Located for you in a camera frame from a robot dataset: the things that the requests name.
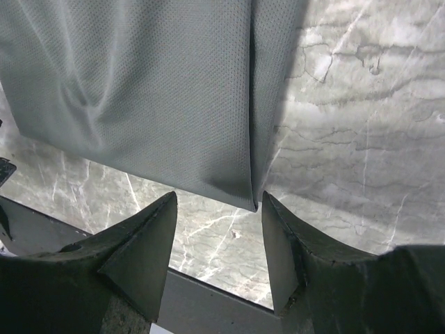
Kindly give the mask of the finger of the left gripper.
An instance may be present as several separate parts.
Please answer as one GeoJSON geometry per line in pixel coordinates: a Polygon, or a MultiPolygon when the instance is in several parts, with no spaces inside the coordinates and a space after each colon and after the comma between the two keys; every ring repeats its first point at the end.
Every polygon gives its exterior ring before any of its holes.
{"type": "MultiPolygon", "coordinates": [[[[1,120],[1,147],[3,147],[4,142],[4,132],[5,132],[5,126],[3,125],[4,121],[1,120]]],[[[1,172],[0,172],[0,186],[3,186],[8,179],[14,174],[14,172],[17,170],[17,167],[15,164],[13,164],[9,159],[5,158],[3,155],[1,155],[1,172]]]]}

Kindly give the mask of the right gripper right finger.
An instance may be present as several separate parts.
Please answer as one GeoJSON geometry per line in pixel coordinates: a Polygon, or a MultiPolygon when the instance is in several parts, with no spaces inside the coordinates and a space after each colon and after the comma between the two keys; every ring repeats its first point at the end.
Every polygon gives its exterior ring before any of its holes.
{"type": "Polygon", "coordinates": [[[285,333],[443,333],[444,247],[374,255],[304,222],[269,193],[261,223],[285,333]]]}

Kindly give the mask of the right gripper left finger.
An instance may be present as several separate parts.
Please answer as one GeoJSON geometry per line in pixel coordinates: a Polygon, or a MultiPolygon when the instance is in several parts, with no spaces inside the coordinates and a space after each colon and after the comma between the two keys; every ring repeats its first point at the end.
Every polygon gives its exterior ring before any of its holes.
{"type": "Polygon", "coordinates": [[[2,198],[1,332],[150,332],[176,225],[175,192],[90,236],[2,198]]]}

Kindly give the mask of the dark grey t shirt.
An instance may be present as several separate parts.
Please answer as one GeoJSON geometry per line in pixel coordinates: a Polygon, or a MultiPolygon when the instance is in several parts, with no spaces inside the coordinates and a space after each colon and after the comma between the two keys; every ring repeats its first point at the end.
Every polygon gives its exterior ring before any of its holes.
{"type": "Polygon", "coordinates": [[[305,1],[2,1],[23,136],[257,209],[305,1]]]}

